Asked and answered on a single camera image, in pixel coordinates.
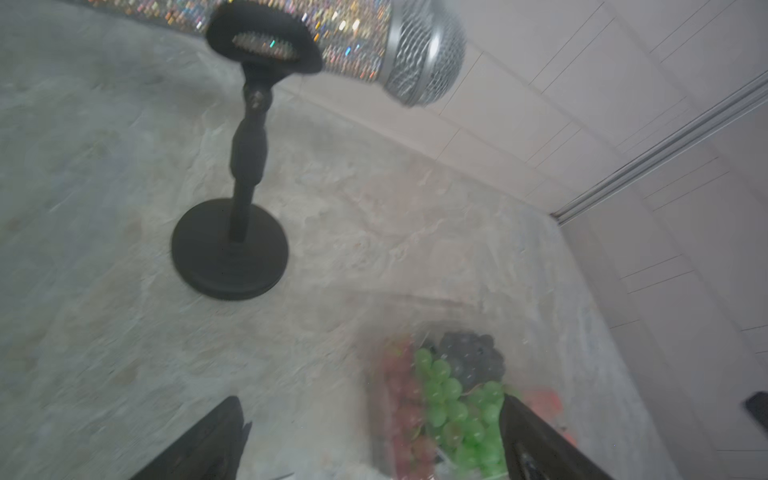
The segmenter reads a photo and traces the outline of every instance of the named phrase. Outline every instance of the gray stone surface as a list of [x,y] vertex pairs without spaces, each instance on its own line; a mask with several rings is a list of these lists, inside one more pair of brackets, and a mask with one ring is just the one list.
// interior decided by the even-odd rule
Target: gray stone surface
[[251,301],[186,287],[188,208],[230,193],[240,74],[198,40],[45,0],[0,16],[0,472],[127,478],[237,394],[239,478],[381,478],[366,393],[384,335],[493,333],[509,380],[620,480],[678,478],[547,217],[278,92],[256,202],[290,240]]

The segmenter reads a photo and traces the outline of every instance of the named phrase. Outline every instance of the microphone grille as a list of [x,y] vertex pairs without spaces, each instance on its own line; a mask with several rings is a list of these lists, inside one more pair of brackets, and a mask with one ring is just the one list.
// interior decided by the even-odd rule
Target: microphone grille
[[[415,92],[425,70],[433,30],[442,26],[437,55],[421,94]],[[458,77],[464,63],[465,38],[455,16],[433,0],[407,0],[395,64],[384,88],[403,104],[429,104],[442,97]]]

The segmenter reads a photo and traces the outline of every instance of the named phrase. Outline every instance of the metal rail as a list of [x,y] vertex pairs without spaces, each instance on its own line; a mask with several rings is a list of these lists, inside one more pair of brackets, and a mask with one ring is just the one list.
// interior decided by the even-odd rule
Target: metal rail
[[705,111],[666,140],[616,170],[610,177],[579,195],[552,216],[563,225],[605,200],[654,168],[682,154],[737,118],[768,101],[768,71]]

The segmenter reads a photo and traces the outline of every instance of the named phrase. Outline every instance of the black stand pole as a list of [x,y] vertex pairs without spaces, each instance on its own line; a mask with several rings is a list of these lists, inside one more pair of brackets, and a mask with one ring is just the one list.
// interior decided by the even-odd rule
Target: black stand pole
[[232,140],[232,198],[208,200],[179,220],[171,239],[174,265],[194,289],[222,300],[245,300],[275,286],[288,264],[283,228],[252,205],[266,162],[266,113],[284,73],[243,64],[245,118]]

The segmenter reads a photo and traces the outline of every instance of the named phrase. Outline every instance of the sparkly microphone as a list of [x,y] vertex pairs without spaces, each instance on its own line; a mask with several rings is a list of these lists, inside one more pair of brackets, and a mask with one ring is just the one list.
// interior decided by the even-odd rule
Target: sparkly microphone
[[[70,1],[197,35],[216,27],[217,17],[229,13],[227,3],[263,5],[306,27],[321,52],[323,70],[378,82],[408,106],[443,96],[464,60],[461,26],[440,0]],[[214,50],[231,57],[231,46],[286,62],[300,59],[296,46],[279,32],[258,23],[237,27],[212,45]]]
[[204,35],[216,53],[242,64],[246,108],[232,139],[233,196],[189,209],[170,242],[181,278],[222,300],[265,293],[288,264],[283,228],[251,203],[277,82],[325,70],[378,82],[413,106],[443,96],[464,60],[462,29],[441,0],[68,1]]

